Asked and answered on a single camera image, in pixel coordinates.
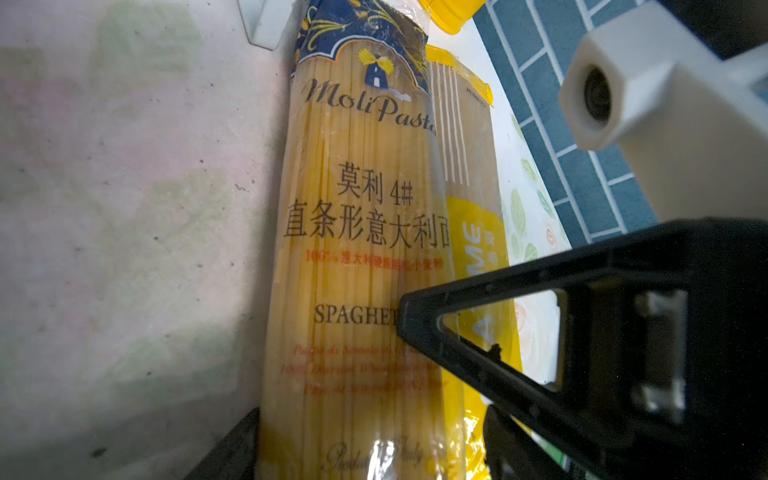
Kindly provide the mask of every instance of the blue tile wall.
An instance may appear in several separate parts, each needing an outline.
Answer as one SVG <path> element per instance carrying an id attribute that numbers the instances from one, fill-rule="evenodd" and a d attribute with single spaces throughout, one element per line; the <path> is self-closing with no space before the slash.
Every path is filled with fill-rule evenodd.
<path id="1" fill-rule="evenodd" d="M 618 227 L 589 154 L 583 150 L 574 150 L 560 157 L 560 166 L 565 180 L 571 185 L 576 204 L 590 206 L 581 209 L 587 230 L 596 233 Z"/>
<path id="2" fill-rule="evenodd" d="M 475 15 L 475 24 L 518 121 L 528 120 L 533 111 L 541 119 L 541 130 L 537 122 L 531 121 L 522 132 L 550 197 L 553 201 L 566 199 L 568 188 L 573 193 L 573 201 L 568 199 L 556 206 L 573 247 L 607 240 L 657 222 L 618 148 L 609 147 L 596 154 L 579 150 L 561 152 L 575 145 L 558 103 L 560 81 L 555 73 L 555 65 L 560 66 L 563 74 L 568 71 L 579 42 L 588 31 L 579 3 L 583 2 L 582 8 L 587 11 L 594 9 L 586 15 L 596 28 L 642 1 L 488 0 Z M 493 15 L 498 19 L 498 30 L 492 21 Z M 535 18 L 541 21 L 541 28 L 537 28 Z M 509 46 L 511 58 L 504 50 L 502 37 Z M 523 70 L 522 65 L 547 44 L 551 48 L 545 55 Z M 522 77 L 522 84 L 518 83 L 515 69 Z M 530 103 L 523 95 L 524 90 L 530 95 Z M 550 154 L 545 139 L 551 142 L 555 153 L 561 153 L 559 158 Z M 562 168 L 565 185 L 558 176 L 556 164 Z M 617 208 L 611 209 L 611 200 Z M 584 234 L 577 213 L 588 235 Z"/>
<path id="3" fill-rule="evenodd" d="M 553 202 L 556 202 L 562 198 L 565 198 L 565 188 L 563 183 L 560 182 L 558 171 L 554 168 L 554 163 L 547 153 L 547 148 L 544 145 L 544 140 L 541 138 L 541 133 L 538 131 L 536 122 L 531 122 L 525 125 L 522 129 L 525 142 L 528 144 L 528 148 L 531 149 L 533 158 L 536 159 L 536 166 L 538 172 L 541 174 L 541 179 L 544 181 L 544 185 L 547 187 L 549 197 Z"/>

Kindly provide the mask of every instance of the spaghetti package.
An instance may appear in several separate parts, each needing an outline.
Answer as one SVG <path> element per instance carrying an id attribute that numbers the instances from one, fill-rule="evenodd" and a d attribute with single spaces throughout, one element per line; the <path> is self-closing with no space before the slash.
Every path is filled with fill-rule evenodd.
<path id="1" fill-rule="evenodd" d="M 400 296 L 454 277 L 425 43 L 380 0 L 303 19 L 257 478 L 463 478 L 461 386 L 396 335 Z"/>
<path id="2" fill-rule="evenodd" d="M 490 87 L 450 52 L 428 46 L 429 88 L 446 184 L 451 250 L 456 278 L 466 278 L 509 266 L 502 201 L 498 189 L 496 153 L 491 125 Z M 502 360 L 521 370 L 520 344 L 512 300 L 463 310 L 456 332 L 489 350 L 498 344 Z M 482 423 L 486 405 L 471 387 L 446 375 L 464 390 L 466 478 L 490 480 L 485 465 Z M 446 403 L 453 392 L 446 392 Z"/>

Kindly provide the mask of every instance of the green leaf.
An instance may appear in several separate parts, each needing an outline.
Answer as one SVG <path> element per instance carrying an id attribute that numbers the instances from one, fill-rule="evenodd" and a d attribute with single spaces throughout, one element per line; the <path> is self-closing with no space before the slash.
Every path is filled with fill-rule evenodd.
<path id="1" fill-rule="evenodd" d="M 525 141 L 525 137 L 523 136 L 523 130 L 520 128 L 520 124 L 518 123 L 518 119 L 516 118 L 515 114 L 512 114 L 512 123 L 515 124 L 515 130 L 518 131 L 518 135 L 520 135 L 520 138 Z"/>
<path id="2" fill-rule="evenodd" d="M 520 233 L 525 232 L 525 208 L 517 189 L 512 191 L 512 223 L 515 224 L 515 230 Z"/>
<path id="3" fill-rule="evenodd" d="M 538 181 L 538 175 L 536 174 L 536 169 L 533 168 L 533 165 L 531 165 L 531 162 L 525 158 L 520 159 L 520 163 L 523 164 L 523 170 L 525 170 L 525 173 L 528 175 L 531 180 L 534 182 Z"/>
<path id="4" fill-rule="evenodd" d="M 522 257 L 523 254 L 523 246 L 520 244 L 520 240 L 518 239 L 518 236 L 514 233 L 512 234 L 512 238 L 510 239 L 510 243 L 512 245 L 512 256 L 515 259 L 518 259 Z"/>
<path id="5" fill-rule="evenodd" d="M 533 243 L 529 243 L 525 248 L 525 261 L 536 260 L 538 258 L 538 251 L 534 247 Z"/>
<path id="6" fill-rule="evenodd" d="M 541 190 L 536 190 L 536 193 L 538 194 L 539 203 L 541 203 L 541 206 L 544 207 L 544 211 L 547 212 L 547 215 L 549 215 L 551 218 L 554 218 L 554 208 L 552 208 L 549 200 L 547 200 L 547 196 L 544 195 Z"/>

